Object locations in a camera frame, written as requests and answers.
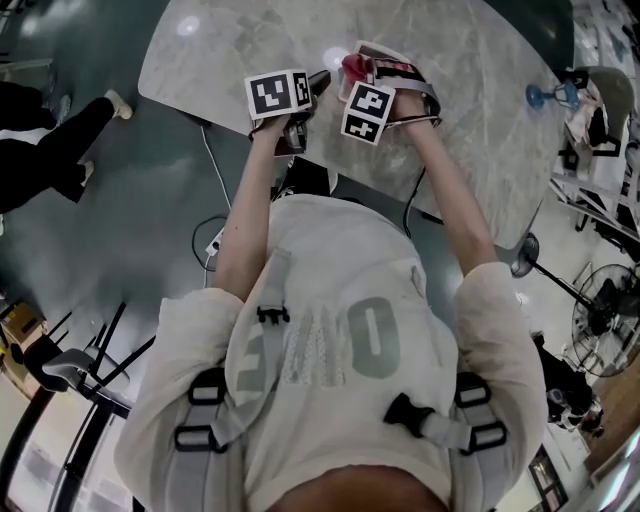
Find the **desk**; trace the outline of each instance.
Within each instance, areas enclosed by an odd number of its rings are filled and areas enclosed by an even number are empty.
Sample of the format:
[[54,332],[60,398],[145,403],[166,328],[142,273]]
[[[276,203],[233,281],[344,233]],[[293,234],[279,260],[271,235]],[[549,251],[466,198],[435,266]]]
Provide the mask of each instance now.
[[[439,128],[466,174],[496,243],[512,248],[538,208],[560,149],[562,109],[535,113],[525,88],[550,89],[551,70],[482,0],[171,0],[143,64],[140,94],[239,133],[250,120],[243,80],[332,66],[309,123],[305,158],[406,202],[421,170],[404,135],[378,147],[340,134],[344,104],[332,49],[376,42],[410,58],[443,105]],[[438,215],[429,186],[414,206]]]

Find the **white shoe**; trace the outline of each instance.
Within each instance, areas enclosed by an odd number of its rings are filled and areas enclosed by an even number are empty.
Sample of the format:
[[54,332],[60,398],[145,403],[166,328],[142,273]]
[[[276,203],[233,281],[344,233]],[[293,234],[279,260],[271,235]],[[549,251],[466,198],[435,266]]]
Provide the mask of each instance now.
[[84,181],[81,183],[81,185],[84,187],[87,185],[87,181],[89,181],[89,178],[91,178],[93,171],[96,170],[96,166],[91,161],[85,162],[83,165],[84,165]]
[[104,95],[113,105],[113,117],[121,117],[122,119],[131,119],[133,109],[122,99],[116,91],[109,89]]

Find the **black fan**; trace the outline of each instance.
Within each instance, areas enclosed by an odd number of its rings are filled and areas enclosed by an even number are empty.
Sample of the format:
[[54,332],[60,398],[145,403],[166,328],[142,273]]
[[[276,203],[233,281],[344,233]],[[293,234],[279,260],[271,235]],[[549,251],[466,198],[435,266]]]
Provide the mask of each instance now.
[[538,239],[529,233],[511,265],[520,278],[533,268],[576,299],[573,347],[582,368],[598,377],[618,375],[640,352],[640,283],[628,268],[606,265],[596,270],[580,292],[537,263]]

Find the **sweatshirt sleeve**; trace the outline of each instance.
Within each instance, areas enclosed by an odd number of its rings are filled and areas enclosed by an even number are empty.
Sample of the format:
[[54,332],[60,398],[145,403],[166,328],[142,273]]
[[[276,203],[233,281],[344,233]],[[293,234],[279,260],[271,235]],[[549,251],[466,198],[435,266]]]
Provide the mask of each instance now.
[[547,401],[542,364],[504,263],[472,270],[455,297],[458,345],[492,391],[491,405],[512,437],[515,474],[542,444]]
[[115,451],[123,482],[148,509],[164,489],[173,432],[188,411],[186,393],[202,371],[225,357],[242,307],[240,299],[216,288],[162,302],[140,393]]

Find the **blue object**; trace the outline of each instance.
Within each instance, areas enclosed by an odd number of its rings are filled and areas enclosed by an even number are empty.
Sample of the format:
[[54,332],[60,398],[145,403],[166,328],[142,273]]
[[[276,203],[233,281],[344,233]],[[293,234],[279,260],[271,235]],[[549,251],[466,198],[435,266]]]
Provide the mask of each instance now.
[[553,92],[544,92],[537,85],[529,84],[526,90],[527,103],[534,110],[542,110],[546,100],[555,99],[560,105],[572,110],[580,108],[580,96],[578,89],[572,82],[564,82],[558,85]]

